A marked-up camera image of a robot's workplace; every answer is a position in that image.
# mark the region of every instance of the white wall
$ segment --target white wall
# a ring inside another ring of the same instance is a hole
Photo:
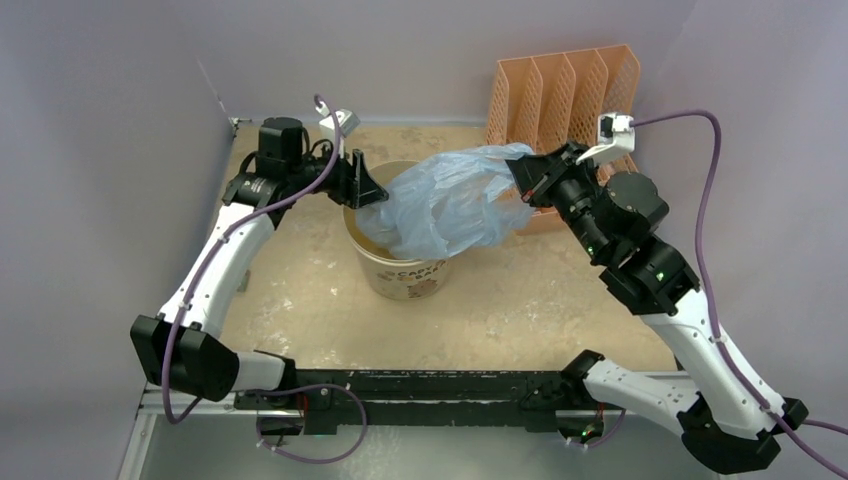
[[[161,2],[0,12],[0,478],[114,478],[229,127]]]
[[[639,114],[703,107],[724,148],[705,250],[719,313],[751,362],[812,417],[848,424],[848,4],[700,0]],[[662,231],[693,261],[712,148],[706,120],[639,133],[638,163],[671,205]],[[802,436],[848,468],[846,439]],[[832,478],[791,442],[767,474]]]
[[[630,43],[652,81],[695,0],[180,0],[231,116],[483,122],[495,61]]]

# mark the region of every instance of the speckled tabletop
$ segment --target speckled tabletop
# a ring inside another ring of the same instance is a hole
[[[255,149],[257,133],[239,130],[227,179]],[[362,126],[346,148],[361,149],[375,166],[482,141],[474,127]],[[568,230],[513,235],[451,261],[435,295],[384,298],[365,281],[341,207],[307,196],[256,256],[222,341],[307,368],[561,369],[588,348],[632,370],[674,369],[669,349],[606,292]]]

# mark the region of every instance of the orange desk organizer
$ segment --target orange desk organizer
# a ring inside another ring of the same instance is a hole
[[[598,115],[630,113],[639,84],[639,60],[627,45],[500,60],[486,123],[486,143],[521,142],[550,152],[573,139],[597,143]],[[629,155],[598,169],[606,183],[619,171],[636,171]],[[563,228],[553,208],[533,214],[519,235]]]

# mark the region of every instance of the blue plastic bag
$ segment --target blue plastic bag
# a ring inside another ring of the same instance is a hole
[[[398,259],[444,259],[498,245],[533,215],[504,160],[532,154],[512,143],[433,155],[385,186],[389,200],[357,210],[356,225]]]

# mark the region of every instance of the cable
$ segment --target cable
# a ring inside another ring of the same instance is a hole
[[[324,389],[324,388],[332,389],[332,390],[338,390],[338,391],[344,393],[345,395],[350,397],[353,400],[353,403],[355,403],[356,406],[359,408],[359,415],[362,417],[362,430],[359,432],[359,437],[356,439],[356,442],[354,442],[352,447],[347,449],[347,451],[345,451],[344,453],[342,453],[340,455],[336,455],[335,457],[331,457],[331,458],[302,457],[302,456],[297,455],[295,453],[287,452],[285,450],[280,450],[279,448],[277,448],[277,447],[269,444],[268,442],[266,442],[265,439],[262,438],[262,428],[259,424],[261,418],[257,418],[256,419],[256,435],[259,437],[259,443],[256,444],[257,448],[258,447],[265,447],[269,451],[276,453],[278,455],[282,455],[286,458],[290,458],[292,460],[296,460],[296,461],[302,462],[302,463],[309,463],[309,464],[312,464],[312,465],[326,465],[328,463],[335,463],[335,462],[344,460],[345,458],[351,456],[353,454],[353,452],[355,452],[356,449],[359,448],[359,446],[362,444],[362,441],[365,440],[365,434],[368,433],[368,416],[365,414],[365,404],[363,404],[362,400],[360,400],[356,395],[354,395],[353,392],[351,392],[350,390],[348,390],[346,388],[340,387],[338,385],[334,385],[332,383],[319,383],[319,384],[315,384],[315,385],[309,385],[309,386],[306,386],[306,387],[293,388],[291,390],[284,390],[284,391],[281,391],[281,392],[257,392],[257,393],[260,393],[261,395],[265,395],[265,396],[269,396],[269,397],[284,397],[286,395],[293,395],[293,394],[297,394],[297,393],[309,392],[309,391],[312,391],[312,390],[321,390],[321,389]]]
[[[707,110],[683,110],[680,112],[670,113],[667,115],[662,115],[656,118],[651,118],[648,120],[639,120],[633,121],[630,126],[633,128],[641,127],[644,125],[650,125],[652,123],[662,122],[665,120],[671,120],[675,118],[681,117],[704,117],[710,121],[712,124],[714,138],[713,138],[713,155],[710,160],[710,169],[707,173],[707,181],[704,184],[704,191],[701,194],[701,204],[698,206],[698,218],[695,222],[695,258],[698,261],[698,270],[701,272],[701,278],[704,282],[704,294],[707,297],[707,310],[710,315],[710,330],[712,331],[712,335],[714,338],[721,338],[721,324],[718,321],[718,312],[716,308],[715,294],[713,293],[712,282],[710,282],[710,276],[707,273],[707,265],[704,260],[704,244],[703,244],[703,233],[704,233],[704,217],[707,212],[707,202],[710,199],[710,191],[713,187],[713,181],[715,180],[716,168],[718,167],[718,159],[721,154],[721,125],[718,122],[718,118],[713,115],[711,112]],[[780,428],[783,429],[784,433],[795,442],[798,447],[804,451],[807,455],[813,458],[813,460],[819,462],[823,467],[827,468],[831,472],[835,473],[841,478],[848,479],[848,471],[842,470],[835,464],[831,463],[824,457],[822,457],[818,452],[816,452],[812,447],[807,445],[801,437],[798,436],[795,431],[786,423],[786,421],[781,418],[780,415],[771,411],[771,404],[769,401],[757,390],[756,387],[751,383],[748,378],[745,377],[745,374],[739,369],[739,366],[736,365],[736,362],[733,361],[733,358],[730,356],[730,352],[727,350],[727,346],[724,345],[723,342],[716,342],[716,347],[718,347],[718,351],[721,354],[721,358],[724,360],[724,363],[727,364],[727,367],[733,372],[733,376],[739,380],[739,383],[745,387],[745,390],[751,394],[752,397],[757,401],[760,407],[768,412],[768,415],[772,418],[772,420],[777,423]]]
[[[810,420],[808,418],[804,420],[804,425],[824,428],[826,430],[833,430],[834,432],[841,433],[842,435],[848,435],[848,428],[840,427],[839,425],[834,425],[832,423],[822,422],[820,420]]]
[[[336,164],[336,160],[339,157],[339,144],[341,143],[341,126],[339,126],[339,120],[336,115],[336,111],[333,107],[327,103],[321,95],[315,95],[315,105],[323,106],[325,105],[327,109],[331,112],[330,117],[333,119],[333,126],[335,127],[335,142],[333,143],[333,153],[330,155],[330,161],[327,162],[327,166],[324,167],[324,170],[318,175],[318,178],[315,179],[312,183],[306,186],[303,190],[295,193],[294,195],[280,200],[277,203],[273,203],[268,205],[267,207],[256,210],[250,215],[246,215],[244,218],[241,218],[234,222],[232,225],[227,228],[221,237],[212,245],[212,248],[209,249],[209,252],[206,253],[206,256],[203,257],[203,260],[197,267],[197,271],[192,276],[191,281],[189,281],[188,286],[186,287],[185,295],[183,295],[182,304],[177,309],[177,314],[174,317],[174,321],[171,324],[171,330],[168,332],[168,340],[165,344],[165,355],[162,359],[162,403],[165,408],[165,418],[168,419],[168,422],[172,425],[176,425],[183,420],[185,420],[186,416],[194,409],[195,406],[200,402],[200,397],[195,398],[191,404],[189,404],[188,408],[185,409],[178,417],[174,416],[174,410],[171,406],[171,359],[174,355],[174,344],[177,340],[177,332],[179,331],[179,325],[182,324],[183,319],[185,318],[187,306],[191,304],[191,299],[194,296],[195,291],[197,290],[197,286],[200,284],[200,280],[203,278],[203,274],[206,273],[206,270],[209,268],[209,265],[212,263],[212,260],[215,258],[215,255],[221,250],[221,247],[227,243],[230,236],[239,228],[250,222],[251,220],[261,217],[267,213],[273,212],[283,207],[287,207],[297,200],[299,200],[304,195],[311,193],[313,190],[318,188],[319,185],[330,175],[330,171],[333,169],[333,166]]]

